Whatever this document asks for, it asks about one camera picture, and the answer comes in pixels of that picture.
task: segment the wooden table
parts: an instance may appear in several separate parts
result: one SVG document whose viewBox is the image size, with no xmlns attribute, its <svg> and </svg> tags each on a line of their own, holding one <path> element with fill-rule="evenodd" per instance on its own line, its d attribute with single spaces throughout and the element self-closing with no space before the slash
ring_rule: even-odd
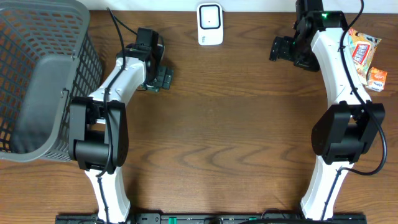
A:
<svg viewBox="0 0 398 224">
<path fill-rule="evenodd" d="M 194 12 L 115 12 L 132 29 L 151 27 L 165 38 L 164 64 L 175 70 L 160 94 L 137 92 L 127 108 L 130 151 L 123 166 L 133 207 L 165 213 L 292 210 L 307 190 L 315 163 L 313 125 L 326 111 L 320 72 L 268 60 L 276 35 L 292 36 L 292 13 L 224 14 L 222 45 L 197 42 Z M 383 103 L 389 146 L 384 170 L 348 174 L 336 212 L 364 212 L 370 224 L 397 223 L 398 15 L 366 14 L 357 30 L 382 38 L 373 65 L 389 72 Z M 135 37 L 122 29 L 125 43 Z M 107 12 L 92 11 L 90 34 L 113 69 L 120 51 Z M 377 137 L 355 167 L 375 168 Z M 60 213 L 93 213 L 90 181 L 76 162 L 0 162 L 0 223 L 53 223 Z"/>
</svg>

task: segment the white arm segment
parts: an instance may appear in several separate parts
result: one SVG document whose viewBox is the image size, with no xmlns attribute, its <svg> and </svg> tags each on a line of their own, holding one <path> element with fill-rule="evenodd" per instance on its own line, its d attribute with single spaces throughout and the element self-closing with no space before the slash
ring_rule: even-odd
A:
<svg viewBox="0 0 398 224">
<path fill-rule="evenodd" d="M 95 92 L 90 94 L 90 97 L 92 97 L 93 100 L 104 100 L 104 89 L 120 71 L 122 64 L 123 58 L 118 58 L 116 60 L 116 66 L 109 77 Z M 109 91 L 108 101 L 116 100 L 125 103 L 127 106 L 135 90 L 145 81 L 145 78 L 145 63 L 140 61 L 138 58 L 126 57 L 126 68 L 112 84 Z M 105 120 L 98 119 L 97 123 L 105 123 Z M 86 175 L 90 178 L 91 183 L 93 184 L 95 197 L 97 198 L 99 207 L 98 218 L 106 221 L 104 203 L 101 198 L 98 178 L 96 177 L 99 173 L 100 170 L 91 169 L 86 171 Z M 102 185 L 106 203 L 109 208 L 110 222 L 125 222 L 130 210 L 130 201 L 127 199 L 126 192 L 124 191 L 121 167 L 117 167 L 112 175 L 105 173 L 104 176 L 102 176 Z"/>
<path fill-rule="evenodd" d="M 308 187 L 307 193 L 305 193 L 304 197 L 301 199 L 301 208 L 305 218 L 321 220 L 325 202 L 329 196 L 337 170 L 340 167 L 352 168 L 353 166 L 354 164 L 350 164 L 349 162 L 333 162 L 331 165 L 327 165 L 322 159 L 322 156 L 317 156 L 310 186 Z M 333 206 L 347 172 L 347 170 L 341 171 L 341 175 L 337 180 L 335 189 L 333 190 L 329 204 L 326 208 L 324 220 L 333 216 Z"/>
<path fill-rule="evenodd" d="M 98 218 L 106 221 L 105 207 L 101 198 L 98 175 L 101 171 L 91 169 L 85 171 L 93 184 L 95 197 L 98 202 Z M 108 205 L 109 221 L 111 223 L 125 222 L 130 210 L 130 201 L 127 199 L 123 185 L 122 167 L 117 167 L 114 174 L 105 173 L 102 176 L 104 196 Z"/>
<path fill-rule="evenodd" d="M 311 42 L 312 52 L 317 57 L 323 81 L 325 82 L 328 108 L 330 105 L 338 104 L 340 101 L 346 101 L 348 105 L 360 105 L 355 95 L 351 94 L 351 87 L 341 61 L 339 51 L 341 35 L 343 35 L 342 28 L 326 28 L 326 31 L 318 31 Z M 366 100 L 371 100 L 358 78 L 353 57 L 349 51 L 348 35 L 346 35 L 344 40 L 344 54 L 349 74 L 353 79 L 354 85 L 358 88 L 357 91 L 361 98 L 365 102 Z"/>
<path fill-rule="evenodd" d="M 351 87 L 341 61 L 339 51 L 341 35 L 343 35 L 342 28 L 326 28 L 326 31 L 318 31 L 311 42 L 312 51 L 317 57 L 325 82 L 328 108 L 331 105 L 339 104 L 341 101 L 346 101 L 348 105 L 360 105 L 355 95 L 351 94 Z M 346 63 L 354 85 L 358 88 L 357 91 L 365 102 L 371 100 L 358 78 L 353 58 L 349 52 L 348 35 L 345 37 L 344 46 L 346 46 L 344 49 Z M 349 164 L 349 162 L 333 162 L 331 165 L 327 165 L 322 156 L 317 156 L 310 186 L 301 200 L 305 218 L 321 219 L 337 170 L 340 167 L 352 168 L 353 166 L 354 164 Z M 333 206 L 346 174 L 347 171 L 343 170 L 338 178 L 326 208 L 325 220 L 333 216 Z"/>
<path fill-rule="evenodd" d="M 119 72 L 122 64 L 123 58 L 118 58 L 116 60 L 116 66 L 114 67 L 109 77 L 95 92 L 90 94 L 89 97 L 92 97 L 95 101 L 103 101 L 104 89 L 109 85 L 111 80 Z M 138 88 L 138 86 L 145 81 L 145 78 L 145 63 L 143 61 L 140 61 L 138 58 L 126 57 L 126 68 L 112 84 L 109 91 L 108 101 L 116 100 L 125 103 L 127 106 L 133 93 Z"/>
</svg>

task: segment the white wall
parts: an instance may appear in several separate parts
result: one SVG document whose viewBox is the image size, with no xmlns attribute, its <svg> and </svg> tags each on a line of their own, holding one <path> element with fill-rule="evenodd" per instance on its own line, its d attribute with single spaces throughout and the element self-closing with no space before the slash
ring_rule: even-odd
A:
<svg viewBox="0 0 398 224">
<path fill-rule="evenodd" d="M 201 2 L 218 2 L 227 12 L 294 12 L 295 0 L 78 0 L 88 9 L 196 11 Z M 323 0 L 324 10 L 358 12 L 359 0 Z M 365 0 L 364 12 L 398 13 L 398 0 Z"/>
</svg>

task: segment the robotic arm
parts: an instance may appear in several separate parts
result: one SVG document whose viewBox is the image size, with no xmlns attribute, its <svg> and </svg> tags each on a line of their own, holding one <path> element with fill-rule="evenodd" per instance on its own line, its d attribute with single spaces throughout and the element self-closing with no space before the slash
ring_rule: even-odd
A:
<svg viewBox="0 0 398 224">
<path fill-rule="evenodd" d="M 74 98 L 70 106 L 70 157 L 78 161 L 91 180 L 98 201 L 98 218 L 110 223 L 125 222 L 130 209 L 121 168 L 129 148 L 126 106 L 140 85 L 159 92 L 159 88 L 169 89 L 172 81 L 174 72 L 160 65 L 164 46 L 157 42 L 158 33 L 139 28 L 136 43 L 125 49 L 126 66 L 119 76 L 114 79 L 122 69 L 121 53 L 105 82 L 89 97 Z M 110 123 L 106 123 L 103 99 L 111 82 L 107 102 Z M 107 167 L 109 133 L 107 128 L 105 132 L 90 130 L 89 125 L 96 123 L 111 126 L 113 151 Z M 103 170 L 106 172 L 99 179 Z"/>
<path fill-rule="evenodd" d="M 333 205 L 347 170 L 333 184 L 336 171 L 341 167 L 352 168 L 361 154 L 367 153 L 376 134 L 376 126 L 353 94 L 347 79 L 340 50 L 359 96 L 381 123 L 384 119 L 382 104 L 371 103 L 359 81 L 352 56 L 349 52 L 348 36 L 340 39 L 347 28 L 341 11 L 324 11 L 322 1 L 298 0 L 296 2 L 296 33 L 291 37 L 276 37 L 270 60 L 277 58 L 293 61 L 297 67 L 309 71 L 322 71 L 328 98 L 328 110 L 312 129 L 312 147 L 317 155 L 310 186 L 300 206 L 305 218 L 327 220 L 333 216 Z"/>
</svg>

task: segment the small orange packet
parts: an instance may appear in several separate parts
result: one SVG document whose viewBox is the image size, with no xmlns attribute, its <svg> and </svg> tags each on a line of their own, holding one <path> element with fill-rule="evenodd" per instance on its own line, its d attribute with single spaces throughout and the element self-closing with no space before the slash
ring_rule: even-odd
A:
<svg viewBox="0 0 398 224">
<path fill-rule="evenodd" d="M 384 89 L 386 78 L 387 72 L 372 67 L 368 73 L 368 85 L 366 85 L 366 88 L 380 92 Z"/>
</svg>

